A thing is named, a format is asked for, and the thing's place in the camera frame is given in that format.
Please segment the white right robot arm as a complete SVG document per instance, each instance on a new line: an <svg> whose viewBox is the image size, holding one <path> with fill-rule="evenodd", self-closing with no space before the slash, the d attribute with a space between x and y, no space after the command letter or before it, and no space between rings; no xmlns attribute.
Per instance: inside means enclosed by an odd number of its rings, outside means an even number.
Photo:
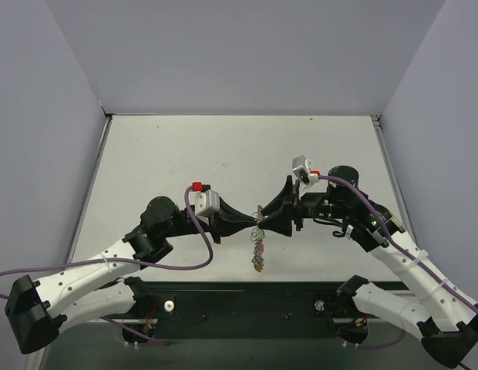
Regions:
<svg viewBox="0 0 478 370"><path fill-rule="evenodd" d="M447 368L456 368L478 343L478 301L464 294L430 260L402 222L359 190L359 172L337 166L322 175L297 166L263 210L259 227L290 237L306 219L332 224L382 262L412 292L414 301L353 276L338 294L361 313L376 316L419 340Z"/></svg>

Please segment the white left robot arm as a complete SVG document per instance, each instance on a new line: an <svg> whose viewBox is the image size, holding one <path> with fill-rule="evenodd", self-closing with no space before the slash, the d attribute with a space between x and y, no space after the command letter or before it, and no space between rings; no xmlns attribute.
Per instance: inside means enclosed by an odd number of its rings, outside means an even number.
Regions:
<svg viewBox="0 0 478 370"><path fill-rule="evenodd" d="M186 202L184 209L169 197L152 199L140 223L112 246L58 267L54 274L38 279L26 274L14 281L5 315L20 352L37 352L63 331L102 316L144 316L154 304L133 274L160 268L173 250L169 238L199 234L211 249L222 238L255 224L253 217L230 207L212 190L199 192L196 203Z"/></svg>

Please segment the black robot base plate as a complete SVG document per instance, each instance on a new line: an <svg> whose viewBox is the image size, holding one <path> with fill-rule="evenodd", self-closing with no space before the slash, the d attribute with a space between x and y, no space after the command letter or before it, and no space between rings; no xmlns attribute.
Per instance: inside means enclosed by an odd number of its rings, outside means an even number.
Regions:
<svg viewBox="0 0 478 370"><path fill-rule="evenodd" d="M109 317L160 341L333 338L367 316L336 294L341 282L148 282L150 304Z"/></svg>

